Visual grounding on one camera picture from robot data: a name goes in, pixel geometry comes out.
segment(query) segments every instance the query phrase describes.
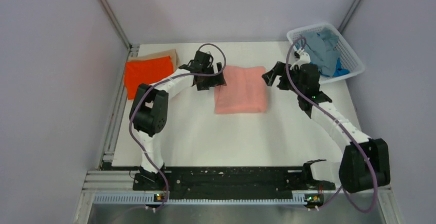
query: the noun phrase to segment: white wall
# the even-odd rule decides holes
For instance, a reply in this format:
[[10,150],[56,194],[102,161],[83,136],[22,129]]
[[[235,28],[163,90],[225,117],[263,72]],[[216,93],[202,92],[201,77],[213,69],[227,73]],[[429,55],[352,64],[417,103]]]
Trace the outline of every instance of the white wall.
[[133,43],[286,40],[290,29],[339,26],[353,0],[108,0]]
[[126,49],[97,0],[0,0],[0,223],[71,223]]
[[362,128],[389,144],[406,223],[434,223],[436,0],[364,0],[345,32],[367,70],[348,82]]

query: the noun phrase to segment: light blue towel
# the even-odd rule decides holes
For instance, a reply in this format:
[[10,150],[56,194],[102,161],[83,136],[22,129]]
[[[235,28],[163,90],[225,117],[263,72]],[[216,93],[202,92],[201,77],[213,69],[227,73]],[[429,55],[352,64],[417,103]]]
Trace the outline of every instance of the light blue towel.
[[341,54],[334,48],[338,44],[339,37],[331,30],[324,28],[320,33],[305,32],[301,35],[307,40],[304,50],[311,57],[311,62],[318,66],[322,75],[337,77],[349,72],[346,69],[338,68],[341,67]]

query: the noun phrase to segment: folded pink towel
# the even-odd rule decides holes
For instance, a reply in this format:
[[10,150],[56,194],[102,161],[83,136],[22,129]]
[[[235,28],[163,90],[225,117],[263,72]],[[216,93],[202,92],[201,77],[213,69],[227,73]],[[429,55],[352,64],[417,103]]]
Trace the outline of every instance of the folded pink towel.
[[226,66],[227,85],[215,87],[215,113],[264,113],[268,108],[266,84],[262,79],[265,67]]

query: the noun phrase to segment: plastic basket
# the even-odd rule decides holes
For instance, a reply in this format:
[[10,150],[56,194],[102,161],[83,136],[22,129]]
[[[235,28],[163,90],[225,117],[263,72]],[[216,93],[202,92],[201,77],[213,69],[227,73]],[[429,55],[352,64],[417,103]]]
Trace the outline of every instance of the plastic basket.
[[322,24],[316,24],[316,25],[309,25],[305,27],[301,27],[295,30],[289,31],[286,36],[290,43],[292,43],[295,39],[301,36],[301,33],[314,31],[314,32],[320,32],[324,28],[327,28],[331,30],[333,33],[335,33],[338,37],[338,45],[336,45],[335,49],[338,50],[341,53],[341,64],[342,67],[349,70],[349,74],[345,74],[339,77],[324,77],[321,76],[319,79],[320,84],[326,84],[326,83],[332,83],[335,81],[339,81],[342,79],[347,79],[354,77],[363,71],[365,71],[365,66],[363,65],[362,61],[359,59],[359,57],[356,55],[354,50],[351,48],[351,46],[345,41],[343,36],[339,33],[339,31],[331,24],[329,23],[322,23]]

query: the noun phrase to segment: beige cloth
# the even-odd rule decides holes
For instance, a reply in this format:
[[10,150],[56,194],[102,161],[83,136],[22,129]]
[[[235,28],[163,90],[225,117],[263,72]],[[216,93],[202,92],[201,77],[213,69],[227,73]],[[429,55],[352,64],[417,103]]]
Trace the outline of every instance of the beige cloth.
[[157,59],[170,56],[171,57],[171,63],[173,63],[173,70],[176,71],[176,69],[180,66],[180,61],[178,59],[178,55],[175,49],[170,49],[158,53],[152,53],[145,56],[139,56],[139,57],[129,57],[129,61],[146,61],[151,59]]

